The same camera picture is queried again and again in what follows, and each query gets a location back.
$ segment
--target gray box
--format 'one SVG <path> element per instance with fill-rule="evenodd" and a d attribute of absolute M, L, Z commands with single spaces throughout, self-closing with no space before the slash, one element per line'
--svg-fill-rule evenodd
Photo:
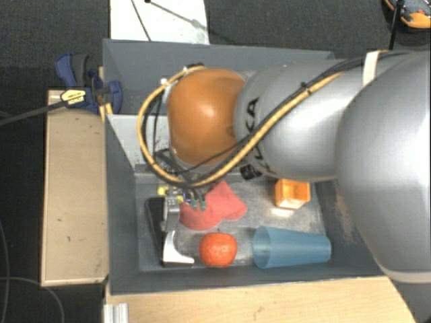
<path fill-rule="evenodd" d="M 145 96 L 159 86 L 161 77 L 170 77 L 190 63 L 256 71 L 292 61 L 332 58 L 330 52 L 105 40 L 104 76 L 106 81 L 120 80 L 125 91 L 121 113 L 135 115 Z M 135 152 L 128 149 L 134 142 L 125 122 L 130 118 L 115 116 L 105 123 L 109 279 L 113 295 L 382 274 L 345 210 L 335 182 L 316 184 L 309 204 L 298 211 L 281 214 L 272 203 L 273 178 L 245 182 L 235 172 L 227 181 L 248 205 L 248 212 L 242 219 L 224 221 L 214 229 L 236 236 L 239 249 L 235 263 L 224 269 L 205 268 L 196 257 L 200 237 L 205 233 L 180 226 L 177 248 L 193 254 L 197 264 L 191 268 L 164 268 L 158 260 L 144 208 L 149 199 L 157 197 L 160 181 L 136 157 L 130 160 L 130 154 Z M 251 258 L 251 237 L 259 225 L 326 234 L 333 247 L 331 260 L 325 264 L 259 269 Z"/>

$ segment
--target metal bracket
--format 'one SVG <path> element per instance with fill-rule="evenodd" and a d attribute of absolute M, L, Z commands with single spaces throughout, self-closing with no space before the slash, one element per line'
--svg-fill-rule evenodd
<path fill-rule="evenodd" d="M 163 257 L 162 262 L 164 266 L 172 266 L 177 264 L 189 264 L 195 263 L 193 257 L 182 255 L 174 244 L 174 237 L 176 228 L 180 220 L 180 204 L 174 193 L 170 190 L 165 198 L 163 206 L 163 218 L 162 230 L 166 232 L 163 243 Z"/>

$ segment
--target wooden board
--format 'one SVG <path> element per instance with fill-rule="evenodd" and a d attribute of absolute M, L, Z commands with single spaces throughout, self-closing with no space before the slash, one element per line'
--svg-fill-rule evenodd
<path fill-rule="evenodd" d="M 49 104 L 60 91 L 48 93 Z M 108 274 L 104 129 L 99 116 L 60 108 L 47 116 L 43 286 L 102 282 Z"/>
<path fill-rule="evenodd" d="M 107 291 L 106 303 L 127 303 L 133 323 L 415 322 L 386 277 L 149 295 Z"/>

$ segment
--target blue plastic cup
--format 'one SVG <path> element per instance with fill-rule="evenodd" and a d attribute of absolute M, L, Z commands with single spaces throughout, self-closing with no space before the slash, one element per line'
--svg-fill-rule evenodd
<path fill-rule="evenodd" d="M 259 227 L 253 236 L 253 259 L 259 268 L 323 263 L 331 257 L 331 242 L 320 234 Z"/>

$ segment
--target yellow tag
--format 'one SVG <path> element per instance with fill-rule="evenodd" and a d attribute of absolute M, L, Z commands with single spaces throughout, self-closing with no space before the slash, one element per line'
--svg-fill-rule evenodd
<path fill-rule="evenodd" d="M 67 102 L 68 105 L 83 102 L 86 92 L 82 89 L 69 89 L 61 94 L 61 100 Z"/>

